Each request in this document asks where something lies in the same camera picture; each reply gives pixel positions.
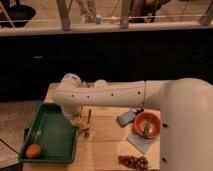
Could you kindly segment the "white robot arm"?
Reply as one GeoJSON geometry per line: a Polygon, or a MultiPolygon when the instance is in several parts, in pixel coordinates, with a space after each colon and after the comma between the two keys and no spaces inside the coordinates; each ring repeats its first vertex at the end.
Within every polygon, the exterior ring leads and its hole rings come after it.
{"type": "Polygon", "coordinates": [[[160,171],[213,171],[213,85],[197,78],[108,83],[83,87],[67,74],[53,101],[68,118],[84,106],[154,109],[160,112],[160,171]]]}

